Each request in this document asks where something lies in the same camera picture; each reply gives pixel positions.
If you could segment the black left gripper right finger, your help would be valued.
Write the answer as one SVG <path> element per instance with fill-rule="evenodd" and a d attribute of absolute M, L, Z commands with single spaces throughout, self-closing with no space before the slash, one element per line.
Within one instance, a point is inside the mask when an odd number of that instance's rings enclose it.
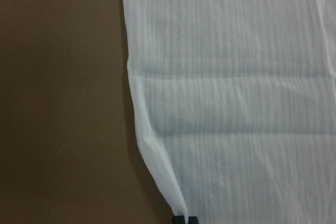
<path fill-rule="evenodd" d="M 190 216 L 187 224 L 199 224 L 198 218 L 196 216 Z"/>

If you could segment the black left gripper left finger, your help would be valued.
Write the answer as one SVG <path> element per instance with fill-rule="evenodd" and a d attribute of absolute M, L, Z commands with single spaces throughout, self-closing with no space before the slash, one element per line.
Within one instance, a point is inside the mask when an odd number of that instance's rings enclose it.
<path fill-rule="evenodd" d="M 173 216 L 172 218 L 173 224 L 185 224 L 184 216 Z"/>

